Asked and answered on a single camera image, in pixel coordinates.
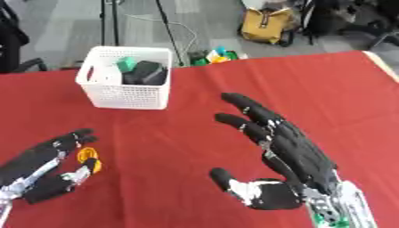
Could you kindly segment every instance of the chair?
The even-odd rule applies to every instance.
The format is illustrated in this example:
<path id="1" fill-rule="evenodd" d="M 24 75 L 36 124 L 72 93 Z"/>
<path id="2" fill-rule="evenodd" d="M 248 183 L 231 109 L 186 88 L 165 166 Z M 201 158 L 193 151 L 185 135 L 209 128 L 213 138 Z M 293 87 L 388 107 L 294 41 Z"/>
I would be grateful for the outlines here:
<path id="1" fill-rule="evenodd" d="M 375 36 L 376 38 L 367 46 L 367 50 L 374 48 L 382 42 L 388 42 L 399 46 L 399 1 L 398 0 L 378 0 L 377 13 L 387 19 L 375 20 L 367 25 L 350 24 L 342 28 L 339 33 L 347 31 L 361 31 Z"/>
<path id="2" fill-rule="evenodd" d="M 24 72 L 33 66 L 47 71 L 43 60 L 20 63 L 20 49 L 29 43 L 29 37 L 19 28 L 20 19 L 12 8 L 0 0 L 0 73 Z"/>

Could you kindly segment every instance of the wire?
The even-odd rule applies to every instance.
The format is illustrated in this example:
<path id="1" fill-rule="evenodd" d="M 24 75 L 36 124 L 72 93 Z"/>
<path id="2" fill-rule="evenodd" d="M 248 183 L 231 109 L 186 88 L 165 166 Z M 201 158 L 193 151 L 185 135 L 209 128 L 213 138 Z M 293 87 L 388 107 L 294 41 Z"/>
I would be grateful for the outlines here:
<path id="1" fill-rule="evenodd" d="M 121 12 L 123 13 L 123 15 L 125 15 L 126 17 L 129 17 L 129 18 L 134 18 L 134 19 L 137 19 L 137 20 L 146 20 L 146 21 L 163 22 L 161 19 L 142 18 L 142 17 L 136 16 L 136 15 L 127 14 L 127 13 L 125 13 L 125 9 L 124 9 L 124 8 L 122 8 L 121 6 L 119 6 L 119 8 L 120 8 Z M 179 26 L 182 26 L 182 27 L 184 27 L 185 29 L 187 29 L 187 31 L 189 31 L 189 32 L 192 34 L 192 40 L 191 40 L 191 41 L 189 42 L 189 44 L 183 49 L 183 55 L 186 55 L 186 54 L 189 52 L 189 50 L 190 50 L 190 48 L 192 47 L 192 45 L 194 44 L 194 42 L 197 41 L 197 38 L 198 38 L 197 33 L 195 33 L 195 32 L 194 32 L 192 29 L 190 29 L 188 26 L 186 26 L 186 25 L 184 25 L 184 24 L 182 24 L 182 23 L 179 23 L 179 22 L 169 22 L 169 24 L 171 24 L 171 25 L 179 25 Z"/>

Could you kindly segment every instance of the yellow object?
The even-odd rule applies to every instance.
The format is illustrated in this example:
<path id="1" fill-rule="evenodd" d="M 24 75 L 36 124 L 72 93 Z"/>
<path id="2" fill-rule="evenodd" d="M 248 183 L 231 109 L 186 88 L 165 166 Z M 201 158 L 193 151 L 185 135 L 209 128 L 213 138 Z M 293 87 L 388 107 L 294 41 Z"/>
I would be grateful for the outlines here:
<path id="1" fill-rule="evenodd" d="M 281 32 L 289 25 L 292 15 L 293 11 L 289 8 L 276 12 L 248 9 L 242 25 L 242 36 L 248 40 L 275 44 L 281 39 Z"/>
<path id="2" fill-rule="evenodd" d="M 212 63 L 220 63 L 220 62 L 225 62 L 225 61 L 229 61 L 229 59 L 226 57 L 217 57 L 214 60 L 212 60 Z"/>
<path id="3" fill-rule="evenodd" d="M 93 174 L 99 172 L 102 169 L 102 163 L 98 159 L 98 153 L 93 147 L 85 147 L 84 149 L 80 150 L 77 154 L 77 160 L 80 163 L 85 163 L 87 159 L 96 159 Z"/>

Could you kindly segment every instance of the stand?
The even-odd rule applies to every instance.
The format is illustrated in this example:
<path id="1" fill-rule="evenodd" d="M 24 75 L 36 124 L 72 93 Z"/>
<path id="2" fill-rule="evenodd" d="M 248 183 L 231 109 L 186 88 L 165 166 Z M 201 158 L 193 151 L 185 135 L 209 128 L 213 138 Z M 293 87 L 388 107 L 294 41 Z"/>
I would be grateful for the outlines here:
<path id="1" fill-rule="evenodd" d="M 182 60 L 182 56 L 180 55 L 179 50 L 177 49 L 176 42 L 175 42 L 175 39 L 174 39 L 174 37 L 172 35 L 172 32 L 170 31 L 169 20 L 167 19 L 167 14 L 164 12 L 164 9 L 163 9 L 162 4 L 160 3 L 160 1 L 159 0 L 155 0 L 155 1 L 157 2 L 157 7 L 159 9 L 160 17 L 162 19 L 162 22 L 165 25 L 165 28 L 167 29 L 167 33 L 169 34 L 170 41 L 172 42 L 172 45 L 175 48 L 176 56 L 177 56 L 177 59 L 179 60 L 179 66 L 182 67 L 182 66 L 184 66 L 184 63 L 183 63 L 183 60 Z"/>
<path id="2" fill-rule="evenodd" d="M 100 13 L 100 19 L 102 21 L 102 45 L 105 45 L 105 1 L 106 0 L 101 0 L 102 4 L 102 12 Z M 118 26 L 118 6 L 117 6 L 117 1 L 116 0 L 111 0 L 112 2 L 112 21 L 113 21 L 113 27 L 114 27 L 114 39 L 115 39 L 115 46 L 119 46 L 119 26 Z M 172 32 L 170 31 L 169 27 L 169 20 L 167 19 L 167 14 L 164 12 L 162 4 L 160 3 L 159 0 L 156 0 L 157 7 L 159 9 L 160 16 L 162 18 L 162 22 L 165 25 L 165 28 L 167 29 L 167 34 L 170 37 L 170 41 L 172 42 L 173 47 L 175 48 L 175 53 L 177 56 L 177 59 L 179 60 L 179 65 L 184 66 L 182 56 L 179 53 L 179 50 L 177 49 L 175 39 L 172 35 Z"/>
<path id="3" fill-rule="evenodd" d="M 105 1 L 101 0 L 102 11 L 100 13 L 100 19 L 102 21 L 102 45 L 105 45 L 105 17 L 106 17 L 106 10 L 105 10 Z M 118 25 L 118 6 L 116 0 L 111 0 L 112 2 L 112 22 L 114 27 L 114 41 L 115 46 L 119 46 L 119 25 Z"/>

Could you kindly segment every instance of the red tablecloth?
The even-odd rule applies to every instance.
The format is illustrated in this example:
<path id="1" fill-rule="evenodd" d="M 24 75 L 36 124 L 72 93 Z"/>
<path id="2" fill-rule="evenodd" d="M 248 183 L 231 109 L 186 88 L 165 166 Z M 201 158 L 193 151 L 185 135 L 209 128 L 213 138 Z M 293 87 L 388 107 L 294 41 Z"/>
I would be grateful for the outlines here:
<path id="1" fill-rule="evenodd" d="M 255 211 L 208 178 L 278 177 L 245 136 L 213 120 L 238 113 L 221 92 L 246 94 L 302 127 L 361 187 L 379 227 L 396 227 L 399 140 L 396 84 L 363 53 L 235 61 L 175 69 L 166 110 L 102 110 L 74 71 L 0 77 L 0 159 L 58 134 L 94 128 L 104 169 L 76 192 L 30 206 L 15 201 L 9 227 L 311 227 L 305 210 Z M 74 158 L 64 170 L 77 166 Z"/>

